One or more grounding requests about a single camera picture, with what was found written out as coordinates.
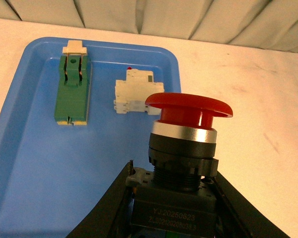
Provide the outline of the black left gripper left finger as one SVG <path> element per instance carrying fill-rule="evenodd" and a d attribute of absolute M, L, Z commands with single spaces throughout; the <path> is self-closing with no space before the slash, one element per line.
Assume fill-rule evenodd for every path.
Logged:
<path fill-rule="evenodd" d="M 131 233 L 132 188 L 126 179 L 133 174 L 129 161 L 90 213 L 67 235 L 68 238 L 127 238 Z"/>

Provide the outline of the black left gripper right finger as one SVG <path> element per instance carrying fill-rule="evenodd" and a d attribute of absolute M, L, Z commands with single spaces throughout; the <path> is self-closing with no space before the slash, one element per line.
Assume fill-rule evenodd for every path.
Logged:
<path fill-rule="evenodd" d="M 212 178 L 213 189 L 226 218 L 238 238 L 287 238 L 281 229 L 260 213 L 232 184 L 220 173 Z"/>

